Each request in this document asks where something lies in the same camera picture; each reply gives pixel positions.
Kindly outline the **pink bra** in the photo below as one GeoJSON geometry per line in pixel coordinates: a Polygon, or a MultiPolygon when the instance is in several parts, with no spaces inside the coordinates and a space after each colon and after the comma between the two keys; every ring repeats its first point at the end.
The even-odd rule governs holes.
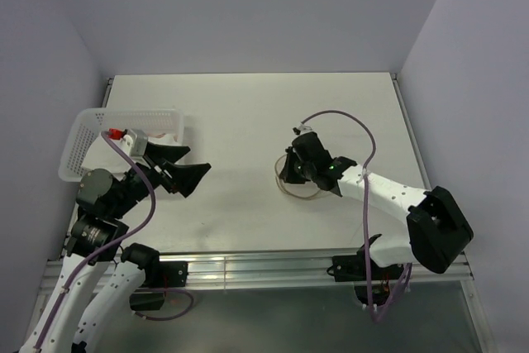
{"type": "Polygon", "coordinates": [[[178,136],[172,133],[149,134],[149,141],[161,145],[173,145],[178,141],[178,136]]]}

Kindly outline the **white bra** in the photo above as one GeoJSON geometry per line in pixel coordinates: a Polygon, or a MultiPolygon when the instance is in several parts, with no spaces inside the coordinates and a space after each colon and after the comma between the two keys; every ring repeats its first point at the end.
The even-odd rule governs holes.
{"type": "MultiPolygon", "coordinates": [[[[173,145],[182,145],[177,141],[173,145]]],[[[106,169],[112,174],[124,174],[130,165],[99,136],[89,147],[82,166],[87,170],[106,169]]]]}

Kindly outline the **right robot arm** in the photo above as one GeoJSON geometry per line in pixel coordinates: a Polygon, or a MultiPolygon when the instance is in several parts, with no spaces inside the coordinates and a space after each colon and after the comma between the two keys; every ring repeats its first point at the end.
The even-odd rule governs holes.
{"type": "Polygon", "coordinates": [[[378,233],[360,249],[358,269],[369,279],[413,261],[443,274],[474,238],[450,191],[410,187],[370,173],[354,160],[332,156],[315,132],[293,140],[279,178],[287,184],[311,182],[324,192],[363,201],[406,228],[403,234],[378,233]]]}

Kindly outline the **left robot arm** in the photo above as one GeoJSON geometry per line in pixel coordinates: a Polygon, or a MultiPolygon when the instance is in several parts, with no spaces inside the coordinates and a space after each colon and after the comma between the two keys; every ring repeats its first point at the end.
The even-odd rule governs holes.
{"type": "Polygon", "coordinates": [[[120,244],[155,215],[155,189],[188,197],[211,169],[209,163],[179,165],[187,146],[147,144],[135,162],[111,139],[106,142],[129,165],[122,179],[106,169],[88,171],[76,197],[78,217],[50,300],[22,352],[92,352],[112,312],[141,286],[161,276],[160,253],[120,244]]]}

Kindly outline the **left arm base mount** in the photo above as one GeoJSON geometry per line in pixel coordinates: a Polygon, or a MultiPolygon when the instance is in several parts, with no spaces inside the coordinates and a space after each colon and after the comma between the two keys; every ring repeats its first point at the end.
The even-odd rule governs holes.
{"type": "Polygon", "coordinates": [[[158,311],[169,295],[169,288],[183,288],[188,276],[186,261],[161,261],[157,270],[129,298],[131,310],[158,311]]]}

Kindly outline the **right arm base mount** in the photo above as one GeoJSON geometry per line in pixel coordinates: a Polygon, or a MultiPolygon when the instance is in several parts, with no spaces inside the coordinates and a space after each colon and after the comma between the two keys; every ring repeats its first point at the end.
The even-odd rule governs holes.
{"type": "MultiPolygon", "coordinates": [[[[390,265],[380,268],[372,260],[370,264],[373,301],[377,305],[381,305],[386,302],[391,293],[390,283],[400,278],[404,272],[404,267],[402,265],[390,265]]],[[[326,269],[326,273],[333,277],[337,283],[365,282],[367,280],[365,257],[363,254],[333,256],[331,266],[326,269]]]]}

